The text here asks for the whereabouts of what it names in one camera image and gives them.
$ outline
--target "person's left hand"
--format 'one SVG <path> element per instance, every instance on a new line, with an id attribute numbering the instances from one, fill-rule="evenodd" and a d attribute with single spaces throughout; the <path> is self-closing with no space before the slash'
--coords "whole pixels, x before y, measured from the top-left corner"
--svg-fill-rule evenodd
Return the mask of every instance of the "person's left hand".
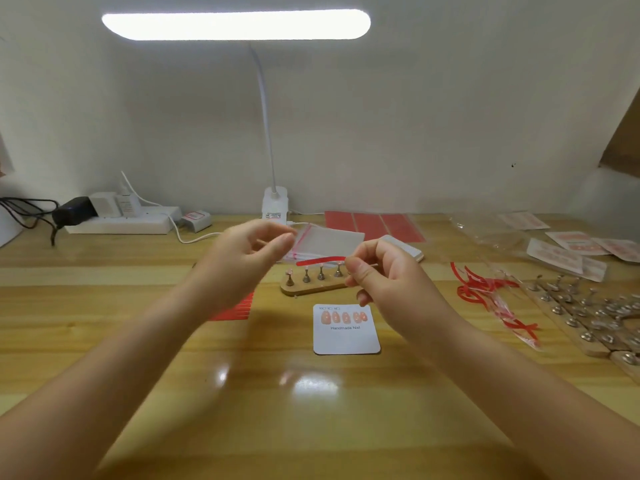
<path id="1" fill-rule="evenodd" d="M 295 229 L 265 219 L 230 227 L 216 238 L 184 285 L 210 307 L 207 315 L 228 310 L 249 295 L 271 266 L 289 252 L 295 234 Z"/>

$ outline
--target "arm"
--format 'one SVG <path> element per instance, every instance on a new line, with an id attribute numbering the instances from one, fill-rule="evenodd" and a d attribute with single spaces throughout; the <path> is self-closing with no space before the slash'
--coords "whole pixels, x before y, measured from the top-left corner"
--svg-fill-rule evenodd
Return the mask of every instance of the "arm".
<path id="1" fill-rule="evenodd" d="M 364 288 L 361 306 L 375 302 L 389 325 L 551 478 L 640 478 L 638 426 L 469 325 L 411 256 L 368 241 L 346 266 L 347 284 Z"/>
<path id="2" fill-rule="evenodd" d="M 268 221 L 228 229 L 168 295 L 2 416 L 3 475 L 89 476 L 189 336 L 254 290 L 292 233 Z"/>

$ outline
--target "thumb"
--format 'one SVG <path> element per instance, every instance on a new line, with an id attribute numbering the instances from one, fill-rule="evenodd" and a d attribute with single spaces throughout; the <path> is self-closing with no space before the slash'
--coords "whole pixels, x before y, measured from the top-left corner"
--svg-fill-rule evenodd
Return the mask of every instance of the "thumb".
<path id="1" fill-rule="evenodd" d="M 281 260 L 288 253 L 295 243 L 295 236 L 288 232 L 272 239 L 265 247 L 256 252 L 253 257 L 260 261 L 260 265 L 265 269 L 271 268 L 276 261 Z"/>
<path id="2" fill-rule="evenodd" d="M 376 290 L 386 281 L 382 274 L 360 258 L 348 257 L 344 264 L 356 282 L 369 293 L 375 294 Z"/>

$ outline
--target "forearm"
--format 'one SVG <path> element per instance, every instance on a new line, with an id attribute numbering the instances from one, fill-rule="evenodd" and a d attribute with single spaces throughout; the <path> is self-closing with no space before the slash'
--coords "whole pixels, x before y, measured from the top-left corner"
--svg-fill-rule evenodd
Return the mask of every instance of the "forearm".
<path id="1" fill-rule="evenodd" d="M 179 289 L 0 419 L 11 478 L 85 478 L 199 323 Z"/>
<path id="2" fill-rule="evenodd" d="M 640 477 L 640 428 L 457 314 L 448 319 L 417 346 L 549 476 Z"/>

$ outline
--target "discarded red strip pile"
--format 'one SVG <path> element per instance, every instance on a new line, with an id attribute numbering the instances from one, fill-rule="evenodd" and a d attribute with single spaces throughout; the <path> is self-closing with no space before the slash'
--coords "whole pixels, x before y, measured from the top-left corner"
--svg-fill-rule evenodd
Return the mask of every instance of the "discarded red strip pile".
<path id="1" fill-rule="evenodd" d="M 251 312 L 252 303 L 253 293 L 244 298 L 244 300 L 238 303 L 235 307 L 231 308 L 231 310 L 220 313 L 220 315 L 211 318 L 209 321 L 222 322 L 226 320 L 247 320 L 249 318 L 249 313 Z"/>
<path id="2" fill-rule="evenodd" d="M 363 232 L 365 241 L 391 234 L 406 243 L 425 242 L 424 236 L 404 214 L 354 214 L 330 210 L 324 213 L 324 223 L 331 229 Z"/>
<path id="3" fill-rule="evenodd" d="M 480 303 L 484 306 L 484 309 L 492 311 L 500 318 L 505 326 L 512 330 L 524 330 L 529 336 L 536 342 L 538 337 L 534 330 L 538 329 L 537 323 L 526 325 L 515 317 L 515 315 L 506 307 L 504 303 L 497 302 L 494 298 L 494 292 L 500 288 L 510 287 L 519 288 L 519 284 L 509 280 L 494 280 L 491 278 L 484 278 L 465 266 L 465 272 L 468 276 L 468 281 L 464 281 L 458 272 L 458 268 L 454 262 L 451 263 L 451 270 L 456 278 L 462 283 L 462 286 L 458 287 L 458 296 L 469 303 Z M 491 306 L 486 302 L 484 298 L 489 299 Z"/>

